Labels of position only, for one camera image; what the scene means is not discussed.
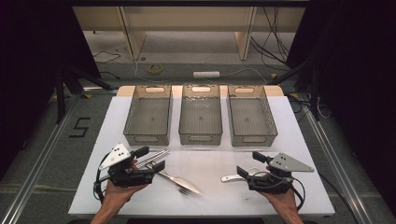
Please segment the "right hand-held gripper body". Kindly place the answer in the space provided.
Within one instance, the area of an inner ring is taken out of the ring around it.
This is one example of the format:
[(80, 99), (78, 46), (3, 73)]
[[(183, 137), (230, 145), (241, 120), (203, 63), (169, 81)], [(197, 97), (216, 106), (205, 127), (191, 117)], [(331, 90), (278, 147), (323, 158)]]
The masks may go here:
[(278, 153), (274, 157), (265, 156), (269, 168), (268, 175), (249, 175), (247, 185), (250, 190), (272, 194), (286, 193), (293, 182), (293, 172), (313, 173), (314, 169), (301, 161), (285, 154)]

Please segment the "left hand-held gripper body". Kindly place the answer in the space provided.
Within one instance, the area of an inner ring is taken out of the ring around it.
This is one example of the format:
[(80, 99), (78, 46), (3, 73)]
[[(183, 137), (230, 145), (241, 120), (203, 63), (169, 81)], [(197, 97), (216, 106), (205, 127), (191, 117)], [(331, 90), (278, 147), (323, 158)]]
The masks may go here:
[(152, 169), (135, 170), (132, 167), (134, 151), (129, 151), (125, 145), (115, 145), (101, 161), (98, 172), (107, 170), (108, 177), (116, 187), (132, 187), (152, 183), (155, 172)]

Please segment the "metal chopstick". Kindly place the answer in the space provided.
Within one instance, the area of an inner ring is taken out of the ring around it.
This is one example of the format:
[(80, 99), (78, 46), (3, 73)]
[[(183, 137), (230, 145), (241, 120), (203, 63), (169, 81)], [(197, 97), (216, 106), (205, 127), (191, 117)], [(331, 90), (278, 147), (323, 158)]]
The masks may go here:
[(137, 164), (143, 164), (143, 163), (147, 163), (147, 162), (153, 161), (153, 160), (155, 160), (157, 158), (160, 158), (162, 155), (168, 153), (168, 151), (169, 151), (168, 149), (164, 149), (164, 150), (162, 150), (160, 152), (152, 154), (152, 155), (146, 157), (145, 159), (143, 159), (142, 161), (139, 161)]
[(144, 166), (146, 166), (147, 164), (149, 164), (149, 162), (147, 162), (147, 163), (143, 163), (143, 164), (135, 164), (135, 166), (137, 167), (137, 168), (141, 168), (141, 167), (144, 167)]

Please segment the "white ceramic spoon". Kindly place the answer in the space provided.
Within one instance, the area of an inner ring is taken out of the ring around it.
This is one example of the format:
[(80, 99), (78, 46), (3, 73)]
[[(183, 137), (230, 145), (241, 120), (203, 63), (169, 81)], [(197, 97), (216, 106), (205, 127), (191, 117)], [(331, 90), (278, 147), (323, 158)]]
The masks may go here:
[[(255, 175), (255, 174), (257, 174), (260, 171), (261, 170), (259, 168), (256, 168), (256, 167), (250, 168), (250, 169), (247, 170), (249, 175)], [(222, 183), (234, 182), (234, 181), (244, 181), (244, 180), (245, 179), (242, 176), (238, 175), (238, 174), (236, 174), (236, 175), (225, 175), (225, 176), (220, 178), (220, 181)]]

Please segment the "grey transparent plastic bin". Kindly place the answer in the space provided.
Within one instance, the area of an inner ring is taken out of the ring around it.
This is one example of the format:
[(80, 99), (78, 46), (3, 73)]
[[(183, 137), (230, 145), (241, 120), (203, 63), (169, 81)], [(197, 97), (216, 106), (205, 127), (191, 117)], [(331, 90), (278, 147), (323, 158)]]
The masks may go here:
[(233, 147), (270, 147), (276, 123), (264, 86), (228, 87), (228, 113)]
[(223, 129), (219, 85), (183, 86), (178, 133), (182, 145), (220, 144)]
[(168, 146), (172, 87), (136, 86), (123, 134), (130, 146)]

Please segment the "person's right hand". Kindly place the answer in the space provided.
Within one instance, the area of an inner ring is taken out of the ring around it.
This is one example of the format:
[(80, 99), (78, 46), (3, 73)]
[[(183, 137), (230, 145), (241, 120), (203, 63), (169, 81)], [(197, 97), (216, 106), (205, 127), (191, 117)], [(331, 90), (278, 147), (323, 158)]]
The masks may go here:
[(262, 192), (262, 196), (268, 200), (279, 214), (281, 212), (297, 212), (295, 195), (292, 189), (283, 194)]

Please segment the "person's left hand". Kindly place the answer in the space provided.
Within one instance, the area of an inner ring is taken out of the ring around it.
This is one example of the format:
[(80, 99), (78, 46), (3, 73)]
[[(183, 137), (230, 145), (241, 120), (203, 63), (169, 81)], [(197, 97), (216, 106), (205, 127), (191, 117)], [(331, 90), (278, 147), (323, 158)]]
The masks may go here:
[(116, 187), (111, 180), (107, 181), (105, 198), (102, 206), (121, 209), (139, 190), (145, 188), (146, 185), (132, 187)]

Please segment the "white table mat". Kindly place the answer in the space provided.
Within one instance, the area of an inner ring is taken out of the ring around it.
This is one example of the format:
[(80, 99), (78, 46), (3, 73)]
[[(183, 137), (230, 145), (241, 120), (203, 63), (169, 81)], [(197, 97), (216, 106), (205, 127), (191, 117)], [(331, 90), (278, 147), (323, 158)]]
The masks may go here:
[[(113, 97), (102, 128), (93, 147), (91, 157), (81, 178), (78, 190), (68, 213), (85, 217), (96, 213), (100, 202), (93, 197), (93, 182), (99, 162), (117, 144), (128, 145), (123, 135), (131, 97)], [(250, 169), (265, 170), (266, 164), (252, 159), (252, 150), (274, 157), (283, 152), (314, 170), (316, 166), (308, 151), (301, 130), (284, 96), (268, 98), (278, 136), (270, 147), (232, 147), (227, 116), (226, 97), (221, 99), (223, 135), (221, 144), (214, 147), (182, 146), (179, 142), (178, 123), (180, 98), (173, 101), (171, 142), (167, 147), (151, 147), (151, 150), (167, 148), (165, 171), (192, 183), (201, 195), (180, 193), (173, 182), (156, 175), (152, 184), (137, 192), (132, 200), (120, 210), (127, 217), (264, 217), (275, 215), (271, 204), (256, 191), (248, 189), (244, 181), (222, 183), (220, 178), (235, 175), (236, 165)], [(334, 209), (318, 176), (314, 173), (296, 173), (305, 188), (305, 201), (301, 215), (331, 216)]]

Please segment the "black metal stand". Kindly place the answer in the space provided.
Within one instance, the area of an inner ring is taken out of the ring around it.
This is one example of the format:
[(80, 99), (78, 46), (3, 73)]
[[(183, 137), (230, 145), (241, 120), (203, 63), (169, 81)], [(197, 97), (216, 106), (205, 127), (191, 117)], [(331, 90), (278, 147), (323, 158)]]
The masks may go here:
[(305, 60), (300, 65), (291, 69), (289, 72), (281, 77), (269, 82), (269, 85), (280, 84), (292, 77), (297, 76), (294, 88), (297, 91), (310, 92), (310, 106), (309, 109), (316, 120), (319, 120), (318, 109), (318, 69), (310, 60)]
[(82, 69), (71, 65), (61, 66), (55, 73), (55, 90), (58, 107), (57, 123), (60, 123), (64, 119), (66, 113), (64, 88), (69, 89), (72, 94), (82, 94), (83, 87), (78, 81), (80, 78), (86, 79), (104, 90), (112, 90), (109, 84), (106, 84), (98, 77), (94, 77)]

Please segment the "white power strip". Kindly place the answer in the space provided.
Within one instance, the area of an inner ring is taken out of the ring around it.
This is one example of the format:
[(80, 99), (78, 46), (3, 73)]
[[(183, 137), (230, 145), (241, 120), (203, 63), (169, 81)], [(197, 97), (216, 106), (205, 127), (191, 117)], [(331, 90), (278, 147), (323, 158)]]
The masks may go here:
[(205, 71), (205, 72), (193, 72), (194, 78), (218, 78), (220, 77), (219, 71)]

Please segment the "black curtain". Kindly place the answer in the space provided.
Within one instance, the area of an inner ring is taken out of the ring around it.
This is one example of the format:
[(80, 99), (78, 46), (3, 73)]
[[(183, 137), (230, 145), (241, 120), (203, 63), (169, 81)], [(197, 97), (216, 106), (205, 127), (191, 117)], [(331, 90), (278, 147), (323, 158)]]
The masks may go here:
[(318, 92), (396, 217), (396, 0), (309, 0), (288, 64)]
[(60, 0), (0, 0), (0, 180), (54, 92), (75, 67), (99, 77), (72, 6)]

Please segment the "light wooden shelf unit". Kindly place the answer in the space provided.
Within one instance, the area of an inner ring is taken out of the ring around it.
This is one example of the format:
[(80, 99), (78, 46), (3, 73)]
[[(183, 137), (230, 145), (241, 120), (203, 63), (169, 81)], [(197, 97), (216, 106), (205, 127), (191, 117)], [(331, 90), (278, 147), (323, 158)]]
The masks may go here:
[(84, 31), (121, 31), (132, 59), (151, 31), (233, 32), (242, 61), (251, 34), (268, 32), (276, 20), (281, 33), (298, 30), (304, 7), (74, 7)]

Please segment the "aluminium floor rail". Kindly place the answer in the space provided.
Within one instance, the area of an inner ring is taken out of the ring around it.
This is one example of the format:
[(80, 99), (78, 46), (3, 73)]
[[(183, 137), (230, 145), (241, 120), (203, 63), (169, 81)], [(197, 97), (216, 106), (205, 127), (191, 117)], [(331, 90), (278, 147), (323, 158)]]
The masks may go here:
[(79, 95), (72, 95), (70, 97), (64, 116), (55, 123), (46, 145), (42, 148), (39, 156), (35, 160), (35, 163), (30, 167), (29, 175), (17, 188), (16, 196), (11, 201), (5, 215), (0, 219), (1, 224), (17, 223), (79, 99)]
[(344, 193), (344, 200), (349, 207), (352, 215), (356, 219), (358, 224), (373, 224), (372, 219), (366, 210), (364, 203), (359, 196), (356, 188), (353, 186), (351, 179), (349, 178), (345, 168), (343, 167), (341, 161), (336, 155), (336, 152), (332, 146), (329, 137), (325, 133), (321, 124), (316, 121), (312, 112), (306, 107), (303, 108), (304, 116), (307, 118), (310, 127), (315, 133), (316, 138), (323, 150), (328, 163), (330, 164), (332, 171), (337, 179), (337, 182)]

